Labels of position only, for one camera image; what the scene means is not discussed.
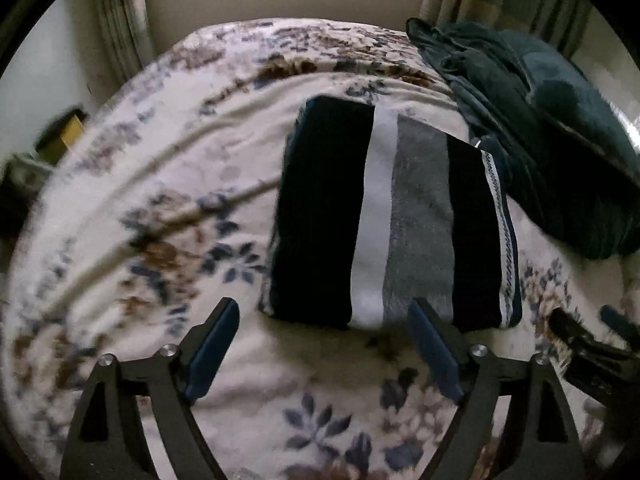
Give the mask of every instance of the folded towel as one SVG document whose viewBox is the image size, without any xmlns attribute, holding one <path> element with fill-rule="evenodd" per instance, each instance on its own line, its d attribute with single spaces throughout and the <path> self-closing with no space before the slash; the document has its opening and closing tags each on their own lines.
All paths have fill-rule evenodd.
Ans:
<svg viewBox="0 0 640 480">
<path fill-rule="evenodd" d="M 427 298 L 459 330 L 522 317 L 516 239 L 491 158 L 382 107 L 319 96 L 287 144 L 261 306 L 346 328 Z"/>
</svg>

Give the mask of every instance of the blue gripper pad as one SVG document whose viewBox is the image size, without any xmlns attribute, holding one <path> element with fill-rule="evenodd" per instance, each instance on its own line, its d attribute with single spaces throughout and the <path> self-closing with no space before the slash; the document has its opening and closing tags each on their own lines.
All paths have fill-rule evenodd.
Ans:
<svg viewBox="0 0 640 480">
<path fill-rule="evenodd" d="M 600 320 L 629 343 L 632 351 L 640 350 L 640 328 L 631 323 L 625 316 L 617 313 L 612 306 L 603 305 Z"/>
<path fill-rule="evenodd" d="M 431 313 L 432 316 L 438 315 L 433 309 Z M 438 385 L 440 392 L 445 397 L 453 400 L 453 402 L 459 403 L 465 396 L 460 377 L 461 364 L 434 325 L 435 323 L 443 324 L 444 322 L 440 318 L 432 322 L 417 300 L 413 300 L 409 305 L 407 321 L 409 333 L 414 340 L 418 353 L 422 360 L 429 365 L 431 376 Z"/>
<path fill-rule="evenodd" d="M 191 361 L 189 383 L 184 391 L 187 402 L 193 404 L 207 394 L 239 325 L 240 310 L 231 300 Z"/>
</svg>

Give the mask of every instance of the floral bedspread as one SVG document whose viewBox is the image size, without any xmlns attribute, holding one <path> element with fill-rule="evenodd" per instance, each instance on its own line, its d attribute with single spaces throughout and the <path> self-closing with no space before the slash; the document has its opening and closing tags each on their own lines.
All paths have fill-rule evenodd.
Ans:
<svg viewBox="0 0 640 480">
<path fill-rule="evenodd" d="M 18 244 L 2 334 L 11 417 L 48 476 L 96 359 L 180 341 L 222 296 L 238 301 L 241 328 L 193 412 L 229 478 L 420 475 L 455 407 L 406 338 L 257 311 L 286 135 L 302 103 L 321 93 L 380 103 L 467 139 L 449 89 L 403 33 L 257 20 L 191 34 L 127 83 L 64 159 Z M 611 339 L 598 309 L 632 312 L 634 274 L 615 258 L 581 260 L 510 209 L 524 320 L 470 340 L 521 359 L 543 349 L 561 364 L 566 350 L 545 324 L 557 306 Z M 588 440 L 597 421 L 583 394 L 566 391 Z M 140 405 L 156 469 L 174 478 L 150 406 Z M 500 404 L 478 479 L 505 414 Z"/>
</svg>

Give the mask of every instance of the floral blanket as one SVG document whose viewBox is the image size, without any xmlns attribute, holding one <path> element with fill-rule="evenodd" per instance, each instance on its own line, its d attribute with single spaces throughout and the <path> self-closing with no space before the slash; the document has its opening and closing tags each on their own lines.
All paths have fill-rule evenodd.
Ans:
<svg viewBox="0 0 640 480">
<path fill-rule="evenodd" d="M 96 359 L 149 356 L 180 341 L 222 296 L 238 301 L 241 327 L 193 412 L 229 478 L 420 475 L 455 407 L 406 337 L 287 324 L 257 310 L 284 143 L 318 94 L 382 104 L 467 138 L 449 89 L 403 33 L 257 20 L 191 34 L 127 83 L 64 159 L 16 249 L 2 334 L 12 422 L 48 476 Z M 615 258 L 581 260 L 513 202 L 510 210 L 524 320 L 470 340 L 521 359 L 543 349 L 562 362 L 566 349 L 545 323 L 557 306 L 611 339 L 598 309 L 633 314 L 636 274 Z M 597 421 L 583 394 L 566 391 L 588 440 Z M 156 469 L 174 478 L 150 406 L 140 405 Z M 476 478 L 505 413 L 500 404 Z"/>
</svg>

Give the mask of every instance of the black plastic part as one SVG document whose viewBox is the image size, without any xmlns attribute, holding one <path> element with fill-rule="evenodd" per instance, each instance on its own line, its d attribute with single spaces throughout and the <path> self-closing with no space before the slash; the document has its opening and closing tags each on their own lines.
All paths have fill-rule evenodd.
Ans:
<svg viewBox="0 0 640 480">
<path fill-rule="evenodd" d="M 492 478 L 500 480 L 584 480 L 584 463 L 578 434 L 558 376 L 548 360 L 539 364 L 469 353 L 469 346 L 452 326 L 443 323 L 424 299 L 409 310 L 410 331 L 421 355 L 435 366 L 438 384 L 457 395 L 461 370 L 472 374 L 465 396 L 447 433 L 420 480 L 470 478 L 487 444 L 498 397 L 511 396 L 504 433 L 494 462 Z M 433 355 L 436 351 L 444 354 Z"/>
<path fill-rule="evenodd" d="M 604 305 L 600 310 L 600 320 L 629 343 L 632 352 L 640 350 L 640 326 L 631 323 L 625 316 L 617 313 L 612 306 Z"/>
<path fill-rule="evenodd" d="M 574 418 L 550 363 L 533 358 L 528 378 L 513 392 L 492 478 L 586 478 Z"/>
<path fill-rule="evenodd" d="M 601 311 L 603 322 L 635 346 L 638 328 L 611 307 Z M 588 450 L 590 470 L 597 471 L 598 450 L 607 439 L 623 442 L 622 452 L 599 476 L 602 480 L 634 478 L 640 470 L 640 358 L 633 351 L 597 342 L 593 335 L 561 309 L 549 316 L 549 327 L 574 352 L 564 378 L 607 408 L 602 434 Z"/>
<path fill-rule="evenodd" d="M 225 319 L 225 314 L 230 319 L 227 329 L 235 333 L 238 304 L 223 298 L 205 323 L 187 333 L 175 354 L 166 356 L 159 350 L 146 359 L 120 363 L 114 357 L 107 366 L 95 365 L 71 422 L 62 460 L 62 480 L 158 478 L 142 430 L 136 396 L 150 397 L 164 448 L 178 480 L 226 480 L 191 414 L 190 402 L 184 397 L 192 361 L 202 348 L 213 348 L 209 335 Z M 228 344 L 216 349 L 215 358 L 222 360 L 227 348 Z M 215 373 L 207 373 L 207 380 L 212 380 Z"/>
</svg>

